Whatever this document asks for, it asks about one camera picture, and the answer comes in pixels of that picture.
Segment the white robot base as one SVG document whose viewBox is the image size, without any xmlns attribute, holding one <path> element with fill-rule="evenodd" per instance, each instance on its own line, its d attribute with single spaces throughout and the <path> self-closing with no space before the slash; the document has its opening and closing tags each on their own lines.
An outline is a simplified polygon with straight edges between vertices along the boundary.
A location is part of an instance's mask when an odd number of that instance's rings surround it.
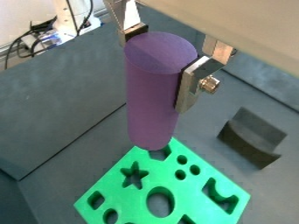
<svg viewBox="0 0 299 224">
<path fill-rule="evenodd" d="M 101 26 L 93 15 L 93 0 L 52 0 L 56 20 L 40 36 L 45 47 L 54 47 Z"/>
</svg>

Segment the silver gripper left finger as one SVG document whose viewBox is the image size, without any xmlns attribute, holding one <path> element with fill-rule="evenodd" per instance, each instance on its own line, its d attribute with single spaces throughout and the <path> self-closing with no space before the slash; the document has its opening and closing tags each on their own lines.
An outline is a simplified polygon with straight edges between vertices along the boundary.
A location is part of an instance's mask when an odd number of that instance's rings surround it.
<svg viewBox="0 0 299 224">
<path fill-rule="evenodd" d="M 102 0 L 109 16 L 116 23 L 118 43 L 125 45 L 126 41 L 136 35 L 148 32 L 148 25 L 141 22 L 136 0 Z"/>
</svg>

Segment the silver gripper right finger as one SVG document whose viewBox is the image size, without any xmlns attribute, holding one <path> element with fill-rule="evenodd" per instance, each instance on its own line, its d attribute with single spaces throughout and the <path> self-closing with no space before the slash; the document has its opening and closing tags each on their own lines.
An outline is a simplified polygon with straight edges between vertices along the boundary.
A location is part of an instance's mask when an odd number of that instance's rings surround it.
<svg viewBox="0 0 299 224">
<path fill-rule="evenodd" d="M 202 55 L 181 70 L 174 110 L 182 114 L 197 101 L 201 92 L 213 94 L 220 81 L 212 76 L 228 63 L 233 47 L 212 36 L 202 41 Z"/>
</svg>

